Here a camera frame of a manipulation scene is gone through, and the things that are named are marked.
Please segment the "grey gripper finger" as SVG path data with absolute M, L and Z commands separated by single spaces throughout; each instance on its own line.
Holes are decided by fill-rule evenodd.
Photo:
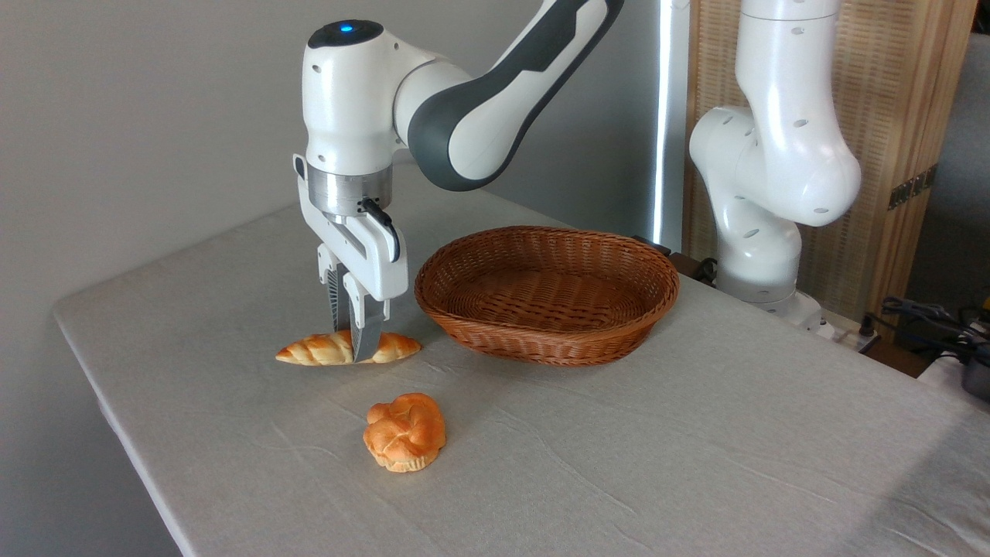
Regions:
M 354 362 L 371 360 L 381 342 L 383 324 L 387 320 L 387 303 L 375 299 L 361 285 L 353 272 L 343 277 L 344 292 L 349 306 L 349 328 Z
M 344 276 L 349 269 L 326 246 L 320 244 L 317 249 L 319 282 L 326 288 L 329 307 L 331 307 L 333 330 L 349 330 L 350 328 L 350 299 L 344 285 Z

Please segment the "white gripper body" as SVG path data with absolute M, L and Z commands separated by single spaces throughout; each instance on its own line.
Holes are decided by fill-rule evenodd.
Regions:
M 375 299 L 396 299 L 409 285 L 406 242 L 385 208 L 391 168 L 367 176 L 338 176 L 293 156 L 304 221 L 321 244 L 353 272 Z

